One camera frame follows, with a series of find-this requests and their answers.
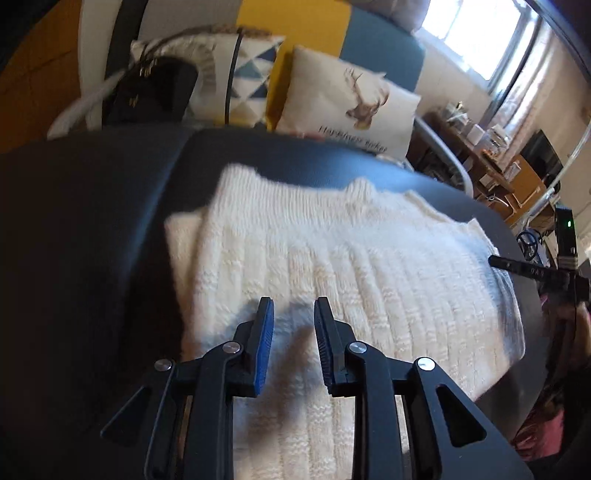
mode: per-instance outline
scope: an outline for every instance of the jar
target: jar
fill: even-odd
[[[489,128],[476,146],[478,151],[486,151],[494,160],[501,158],[508,148],[509,137],[500,125]]]

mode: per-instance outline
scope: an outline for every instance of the deer illustration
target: deer illustration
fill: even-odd
[[[355,98],[357,100],[357,106],[350,110],[347,110],[347,116],[349,118],[355,119],[354,127],[357,130],[367,130],[371,127],[371,120],[378,110],[383,107],[388,98],[390,97],[390,93],[387,90],[378,89],[379,90],[379,97],[378,101],[375,103],[366,103],[361,96],[361,89],[357,84],[357,81],[361,78],[363,73],[355,76],[354,69],[347,69],[345,71],[345,83],[353,90],[355,94]]]

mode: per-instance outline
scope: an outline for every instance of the yellow cushion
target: yellow cushion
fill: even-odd
[[[267,117],[271,128],[281,118],[287,97],[294,45],[338,57],[350,16],[351,6],[336,0],[242,0],[236,24],[286,37],[269,81]]]

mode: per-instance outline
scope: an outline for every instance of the cable knit texture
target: cable knit texture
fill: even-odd
[[[365,179],[315,190],[229,166],[210,206],[173,215],[166,231],[184,360],[229,340],[260,297],[275,301],[267,383],[235,401],[237,480],[350,478],[354,402],[323,385],[318,296],[357,339],[405,361],[432,357],[472,399],[525,352],[511,280],[489,267],[497,251],[478,222],[413,192]]]

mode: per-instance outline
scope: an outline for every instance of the window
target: window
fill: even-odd
[[[515,64],[515,54],[527,47],[535,17],[523,0],[431,0],[423,30],[427,40],[492,91]]]

